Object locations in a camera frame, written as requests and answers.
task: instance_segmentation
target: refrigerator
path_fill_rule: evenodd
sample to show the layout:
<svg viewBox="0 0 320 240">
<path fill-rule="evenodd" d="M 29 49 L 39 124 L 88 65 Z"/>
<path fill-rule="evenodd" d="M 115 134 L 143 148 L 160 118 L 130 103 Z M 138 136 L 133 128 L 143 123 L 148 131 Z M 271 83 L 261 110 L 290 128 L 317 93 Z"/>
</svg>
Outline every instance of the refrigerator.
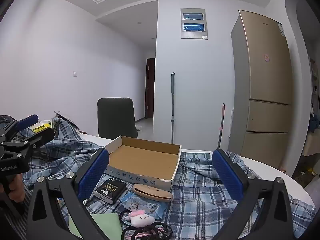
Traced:
<svg viewBox="0 0 320 240">
<path fill-rule="evenodd" d="M 239 10 L 231 32 L 235 98 L 228 150 L 279 168 L 292 122 L 292 67 L 281 23 Z"/>
</svg>

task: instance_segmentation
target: open shallow box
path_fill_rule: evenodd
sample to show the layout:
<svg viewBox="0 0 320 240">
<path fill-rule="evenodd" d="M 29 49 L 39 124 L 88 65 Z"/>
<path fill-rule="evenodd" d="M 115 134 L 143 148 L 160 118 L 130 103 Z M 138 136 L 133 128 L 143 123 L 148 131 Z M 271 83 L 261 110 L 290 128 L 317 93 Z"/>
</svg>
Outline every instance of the open shallow box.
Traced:
<svg viewBox="0 0 320 240">
<path fill-rule="evenodd" d="M 104 148 L 109 152 L 106 174 L 132 183 L 171 190 L 181 145 L 119 136 Z"/>
</svg>

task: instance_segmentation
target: dark wooden door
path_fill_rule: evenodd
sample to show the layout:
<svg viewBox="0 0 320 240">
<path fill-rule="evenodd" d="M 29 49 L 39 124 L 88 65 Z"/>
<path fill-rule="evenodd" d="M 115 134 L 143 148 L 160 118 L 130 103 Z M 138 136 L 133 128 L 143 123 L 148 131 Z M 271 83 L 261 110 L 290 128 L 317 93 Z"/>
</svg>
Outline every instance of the dark wooden door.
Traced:
<svg viewBox="0 0 320 240">
<path fill-rule="evenodd" d="M 147 74 L 146 74 L 146 109 L 145 118 L 153 118 L 153 101 L 155 95 L 155 66 L 156 59 L 147 59 Z"/>
</svg>

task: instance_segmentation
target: tiled floor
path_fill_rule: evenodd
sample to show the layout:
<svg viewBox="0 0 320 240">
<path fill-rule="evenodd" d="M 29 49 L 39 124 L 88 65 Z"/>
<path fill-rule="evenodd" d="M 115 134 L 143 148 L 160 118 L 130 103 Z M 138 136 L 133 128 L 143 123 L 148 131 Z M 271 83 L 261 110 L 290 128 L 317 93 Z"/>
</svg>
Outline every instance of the tiled floor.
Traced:
<svg viewBox="0 0 320 240">
<path fill-rule="evenodd" d="M 141 131 L 138 131 L 138 138 L 143 140 L 153 140 L 153 119 L 142 119 L 136 122 L 140 126 Z"/>
</svg>

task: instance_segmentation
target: green paper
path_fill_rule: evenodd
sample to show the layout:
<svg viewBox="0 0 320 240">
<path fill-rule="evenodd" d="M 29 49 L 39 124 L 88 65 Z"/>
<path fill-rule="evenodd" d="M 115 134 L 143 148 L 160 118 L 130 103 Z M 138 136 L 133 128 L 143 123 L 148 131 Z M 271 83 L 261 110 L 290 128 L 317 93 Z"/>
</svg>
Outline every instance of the green paper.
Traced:
<svg viewBox="0 0 320 240">
<path fill-rule="evenodd" d="M 122 228 L 119 222 L 118 214 L 106 213 L 93 214 L 91 216 L 110 240 L 121 240 Z M 69 229 L 71 233 L 82 238 L 71 216 L 69 216 Z"/>
</svg>

